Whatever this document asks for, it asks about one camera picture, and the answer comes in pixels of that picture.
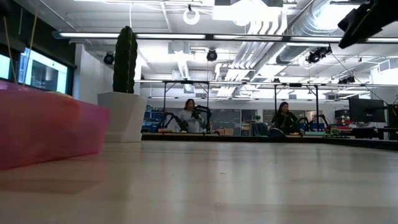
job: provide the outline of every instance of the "dark jacket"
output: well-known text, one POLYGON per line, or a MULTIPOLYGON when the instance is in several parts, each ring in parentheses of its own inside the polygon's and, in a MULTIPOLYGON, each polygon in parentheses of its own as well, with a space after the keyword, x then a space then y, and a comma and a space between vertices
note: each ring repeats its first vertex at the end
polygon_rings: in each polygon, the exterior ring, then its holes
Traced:
POLYGON ((277 113, 272 119, 272 123, 274 123, 274 128, 283 131, 285 134, 290 134, 297 131, 297 120, 296 116, 291 112, 287 112, 286 115, 277 113))

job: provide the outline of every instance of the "computer monitor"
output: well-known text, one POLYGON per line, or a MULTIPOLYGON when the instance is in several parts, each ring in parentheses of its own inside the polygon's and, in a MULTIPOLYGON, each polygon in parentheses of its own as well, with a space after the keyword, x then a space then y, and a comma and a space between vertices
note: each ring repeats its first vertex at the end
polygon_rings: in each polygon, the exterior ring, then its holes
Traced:
POLYGON ((349 119, 355 122, 386 122, 384 102, 349 98, 349 119))

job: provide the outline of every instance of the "spotlight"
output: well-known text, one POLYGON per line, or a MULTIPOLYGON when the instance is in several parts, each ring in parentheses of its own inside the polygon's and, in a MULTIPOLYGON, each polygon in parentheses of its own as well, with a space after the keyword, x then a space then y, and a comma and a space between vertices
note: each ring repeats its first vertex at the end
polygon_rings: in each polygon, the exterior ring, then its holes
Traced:
POLYGON ((308 63, 317 63, 321 59, 325 58, 326 55, 331 54, 333 51, 331 47, 320 47, 315 51, 311 51, 310 55, 305 59, 308 63))
POLYGON ((347 81, 348 81, 349 83, 354 83, 354 82, 355 82, 355 77, 352 76, 352 75, 350 75, 350 76, 347 78, 347 81))
POLYGON ((350 75, 347 78, 341 78, 338 80, 338 84, 350 84, 355 82, 355 77, 353 75, 350 75))
POLYGON ((113 52, 107 52, 104 57, 104 63, 107 65, 112 65, 114 62, 113 52))
POLYGON ((209 52, 207 53, 207 61, 209 62, 214 62, 217 60, 217 53, 215 49, 210 49, 209 52))

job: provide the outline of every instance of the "wooden floor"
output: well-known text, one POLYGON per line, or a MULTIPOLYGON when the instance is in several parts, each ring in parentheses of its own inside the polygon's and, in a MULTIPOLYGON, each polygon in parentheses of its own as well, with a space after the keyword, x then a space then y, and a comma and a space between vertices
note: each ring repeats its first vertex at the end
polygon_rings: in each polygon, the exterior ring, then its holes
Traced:
POLYGON ((398 154, 143 142, 0 172, 0 223, 398 223, 398 154))

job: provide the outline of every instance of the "security camera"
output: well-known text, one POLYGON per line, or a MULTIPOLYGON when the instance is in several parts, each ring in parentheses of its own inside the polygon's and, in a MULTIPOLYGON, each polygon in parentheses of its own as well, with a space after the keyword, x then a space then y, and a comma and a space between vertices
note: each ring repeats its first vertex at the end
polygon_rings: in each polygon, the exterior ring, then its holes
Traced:
POLYGON ((112 65, 114 62, 114 55, 113 52, 107 52, 104 57, 104 63, 107 65, 112 65))
POLYGON ((210 49, 209 52, 207 53, 207 61, 209 62, 214 62, 217 60, 217 53, 215 49, 210 49))

